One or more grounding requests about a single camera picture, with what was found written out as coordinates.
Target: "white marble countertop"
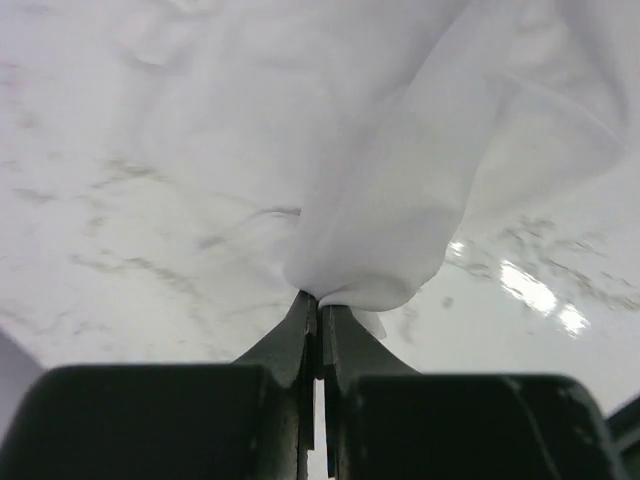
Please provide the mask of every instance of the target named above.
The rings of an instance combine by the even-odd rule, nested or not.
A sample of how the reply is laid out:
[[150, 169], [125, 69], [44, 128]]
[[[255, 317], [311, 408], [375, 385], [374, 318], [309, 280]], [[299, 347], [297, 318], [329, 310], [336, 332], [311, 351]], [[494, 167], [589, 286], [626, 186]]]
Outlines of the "white marble countertop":
[[[295, 291], [246, 260], [259, 228], [199, 248], [233, 223], [225, 199], [109, 152], [119, 78], [101, 5], [0, 6], [0, 328], [46, 367], [232, 359]], [[572, 375], [615, 410], [640, 392], [639, 177], [628, 163], [456, 239], [436, 278], [382, 316], [385, 343], [428, 372]]]

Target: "white cloth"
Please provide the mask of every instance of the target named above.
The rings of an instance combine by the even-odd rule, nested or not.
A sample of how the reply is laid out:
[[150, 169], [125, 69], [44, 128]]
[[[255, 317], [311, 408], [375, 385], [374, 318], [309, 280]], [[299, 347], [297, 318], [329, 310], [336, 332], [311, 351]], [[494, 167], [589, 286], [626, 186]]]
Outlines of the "white cloth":
[[437, 272], [467, 204], [481, 228], [635, 148], [639, 4], [146, 0], [117, 32], [121, 135], [193, 192], [301, 211], [285, 278], [388, 310]]

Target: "crumpled cloth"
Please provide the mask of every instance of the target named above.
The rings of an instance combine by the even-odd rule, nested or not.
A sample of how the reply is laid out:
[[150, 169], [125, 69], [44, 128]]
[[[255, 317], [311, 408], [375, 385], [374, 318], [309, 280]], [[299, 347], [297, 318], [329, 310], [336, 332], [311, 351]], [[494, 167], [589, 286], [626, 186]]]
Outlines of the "crumpled cloth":
[[639, 18], [636, 0], [140, 0], [115, 31], [118, 138], [253, 208], [240, 227], [274, 218], [266, 264], [294, 287], [385, 311], [459, 227], [637, 149]]

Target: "white fabric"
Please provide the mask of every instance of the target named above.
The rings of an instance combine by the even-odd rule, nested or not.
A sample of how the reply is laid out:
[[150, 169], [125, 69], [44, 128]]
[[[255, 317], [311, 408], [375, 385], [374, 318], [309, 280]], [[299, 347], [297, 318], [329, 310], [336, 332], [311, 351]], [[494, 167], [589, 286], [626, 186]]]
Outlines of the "white fabric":
[[388, 310], [467, 204], [482, 228], [635, 148], [638, 4], [147, 0], [116, 32], [120, 135], [191, 192], [277, 217], [266, 263], [293, 286]]

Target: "black plastic part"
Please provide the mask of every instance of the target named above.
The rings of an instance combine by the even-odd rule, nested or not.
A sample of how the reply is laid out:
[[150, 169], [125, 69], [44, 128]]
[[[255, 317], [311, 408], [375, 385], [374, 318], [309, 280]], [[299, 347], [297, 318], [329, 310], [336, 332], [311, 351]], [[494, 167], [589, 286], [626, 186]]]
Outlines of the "black plastic part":
[[322, 371], [318, 376], [324, 379], [327, 470], [329, 476], [334, 477], [338, 461], [345, 460], [340, 453], [344, 446], [340, 443], [340, 431], [344, 429], [344, 402], [352, 383], [367, 375], [420, 374], [372, 337], [348, 307], [322, 309], [318, 318], [318, 337], [322, 338], [322, 362], [319, 363]]
[[316, 308], [301, 293], [232, 365], [51, 371], [14, 418], [0, 479], [306, 479]]
[[640, 480], [640, 398], [612, 415], [609, 428], [629, 476]]
[[420, 375], [349, 309], [322, 312], [327, 444], [338, 480], [623, 480], [607, 425], [564, 377]]

